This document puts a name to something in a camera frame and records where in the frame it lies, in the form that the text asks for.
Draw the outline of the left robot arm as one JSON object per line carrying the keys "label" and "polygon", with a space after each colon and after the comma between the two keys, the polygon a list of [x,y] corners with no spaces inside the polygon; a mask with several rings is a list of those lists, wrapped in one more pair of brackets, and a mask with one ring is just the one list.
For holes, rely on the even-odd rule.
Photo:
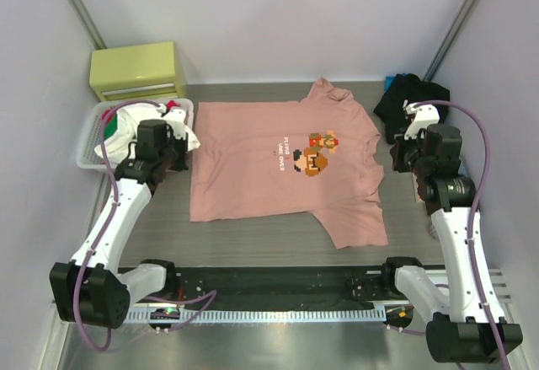
{"label": "left robot arm", "polygon": [[119,263],[166,172],[187,168],[188,138],[182,122],[139,123],[135,153],[116,167],[109,199],[89,236],[69,262],[56,262],[50,271],[61,319],[117,329],[132,304],[151,295],[166,303],[178,295],[173,262],[148,259],[125,273],[119,272]]}

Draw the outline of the pink printed t-shirt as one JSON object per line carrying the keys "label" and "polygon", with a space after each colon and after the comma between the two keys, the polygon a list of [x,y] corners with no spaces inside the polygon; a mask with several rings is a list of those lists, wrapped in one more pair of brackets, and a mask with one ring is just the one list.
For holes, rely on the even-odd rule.
{"label": "pink printed t-shirt", "polygon": [[301,100],[202,102],[193,222],[311,213],[338,249],[384,246],[380,133],[347,89],[317,80]]}

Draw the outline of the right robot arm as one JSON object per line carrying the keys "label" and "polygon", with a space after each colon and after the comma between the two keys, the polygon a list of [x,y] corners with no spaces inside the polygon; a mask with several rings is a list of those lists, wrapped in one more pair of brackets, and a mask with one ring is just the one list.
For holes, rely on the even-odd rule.
{"label": "right robot arm", "polygon": [[442,292],[415,258],[387,260],[382,293],[404,295],[426,324],[430,355],[436,362],[494,363],[523,341],[521,327],[505,318],[483,252],[474,182],[459,173],[459,129],[430,124],[398,138],[392,167],[415,175],[420,199],[435,229],[446,268]]}

